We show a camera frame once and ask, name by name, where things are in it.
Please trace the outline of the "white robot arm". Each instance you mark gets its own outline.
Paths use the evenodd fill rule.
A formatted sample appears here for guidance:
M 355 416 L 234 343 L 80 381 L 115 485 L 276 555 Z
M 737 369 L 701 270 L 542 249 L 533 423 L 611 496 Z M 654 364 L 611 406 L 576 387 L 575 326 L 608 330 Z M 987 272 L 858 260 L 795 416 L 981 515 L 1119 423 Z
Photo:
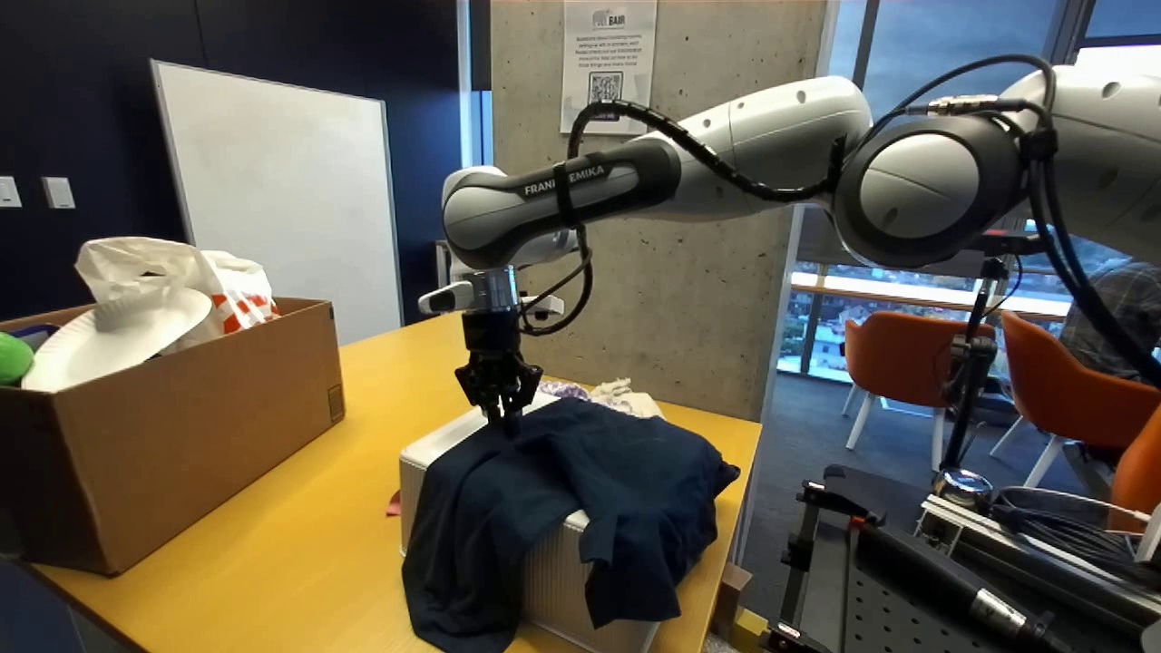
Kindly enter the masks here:
M 520 351 L 517 266 L 602 218 L 715 220 L 822 204 L 851 254 L 923 270 L 985 249 L 1003 218 L 1028 214 L 1080 313 L 1123 338 L 1076 244 L 1155 249 L 1161 76 L 1034 53 L 1018 65 L 1025 76 L 998 93 L 958 93 L 935 76 L 889 111 L 846 76 L 776 82 L 685 120 L 628 104 L 647 132 L 618 150 L 570 150 L 523 178 L 449 173 L 443 228 L 470 276 L 430 305 L 464 320 L 464 400 L 494 423 L 533 403 L 542 369 Z

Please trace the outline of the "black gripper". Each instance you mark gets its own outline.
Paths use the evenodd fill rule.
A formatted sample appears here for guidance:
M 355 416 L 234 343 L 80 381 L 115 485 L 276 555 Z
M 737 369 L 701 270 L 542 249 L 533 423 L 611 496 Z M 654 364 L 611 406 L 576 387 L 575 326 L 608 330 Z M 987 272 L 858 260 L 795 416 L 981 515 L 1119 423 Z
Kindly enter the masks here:
M 520 315 L 464 313 L 460 326 L 470 364 L 458 369 L 458 381 L 464 395 L 485 416 L 485 423 L 500 421 L 504 430 L 517 430 L 542 381 L 542 369 L 520 351 Z

